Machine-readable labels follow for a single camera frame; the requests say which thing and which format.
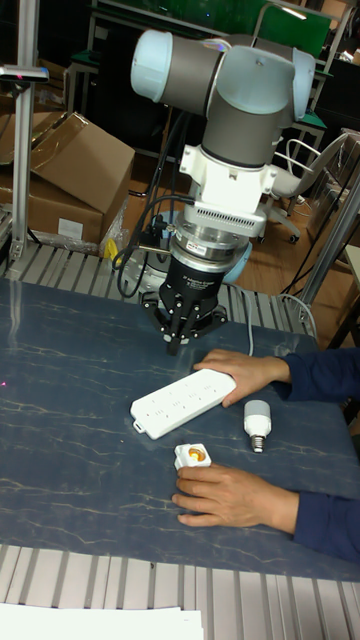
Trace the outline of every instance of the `power outlet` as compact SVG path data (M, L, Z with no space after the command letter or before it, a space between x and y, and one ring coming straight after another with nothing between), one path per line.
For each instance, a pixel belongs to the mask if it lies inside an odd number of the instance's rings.
M220 404L236 383L226 373L202 369L135 400L134 429L156 440Z

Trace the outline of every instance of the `led bulb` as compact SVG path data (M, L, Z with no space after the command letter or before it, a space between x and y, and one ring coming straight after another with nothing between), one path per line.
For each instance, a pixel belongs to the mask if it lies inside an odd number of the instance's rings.
M175 468L209 467L211 458L203 444L179 444L175 448Z
M250 400L244 407L244 429L251 438L255 453L264 451L266 436L271 431L270 406L263 400Z

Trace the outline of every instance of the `white paper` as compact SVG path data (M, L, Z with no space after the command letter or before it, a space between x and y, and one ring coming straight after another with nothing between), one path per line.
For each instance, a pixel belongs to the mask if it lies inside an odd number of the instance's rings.
M47 609L0 604L2 638L11 640L203 640L200 611Z
M74 238L74 240L82 240L83 228L84 225L80 222L74 222L73 220L65 220L65 218L59 218L58 233L61 236Z

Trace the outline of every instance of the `bulb screw base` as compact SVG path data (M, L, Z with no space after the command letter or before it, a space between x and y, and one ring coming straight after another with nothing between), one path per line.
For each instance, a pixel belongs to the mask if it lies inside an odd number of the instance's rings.
M265 438L263 436L251 436L251 446L255 453L264 451Z

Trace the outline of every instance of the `finger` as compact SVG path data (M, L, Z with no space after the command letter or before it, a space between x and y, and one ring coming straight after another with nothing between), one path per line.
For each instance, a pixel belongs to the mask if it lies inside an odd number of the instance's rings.
M207 498L190 498L189 496L183 496L180 493L175 493L171 497L171 500L182 509L198 511L199 513L214 514L219 508L219 505L213 500L208 500Z
M184 513L178 516L178 520L188 527L215 527L220 524L219 516L210 515L209 513L201 516L191 516L188 513Z
M204 362L211 362L213 361L221 361L221 360L225 360L225 361L229 361L231 359L231 357L233 356L237 356L238 354L235 351L226 351L225 349L213 349L212 351L209 351L209 353L201 360L201 362L197 362L194 365L194 368L197 368L199 365L203 364Z
M222 401L222 406L226 409L232 404L235 404L235 402L238 402L239 400L244 398L245 395L246 393L244 393L239 387L236 387L234 391L225 396L224 400Z
M221 473L219 471L221 469L223 469L223 467L213 462L210 467L181 467L178 471L178 476L184 480L221 482Z
M213 371L219 371L220 373L227 373L232 376L231 371L234 369L233 365L229 364L229 361L223 360L209 360L202 361L194 365L194 369L200 371L201 369L212 369Z
M197 480L184 480L178 478L176 486L183 493L187 493L189 496L196 496L198 498L213 498L214 497L214 483L213 482L200 482Z

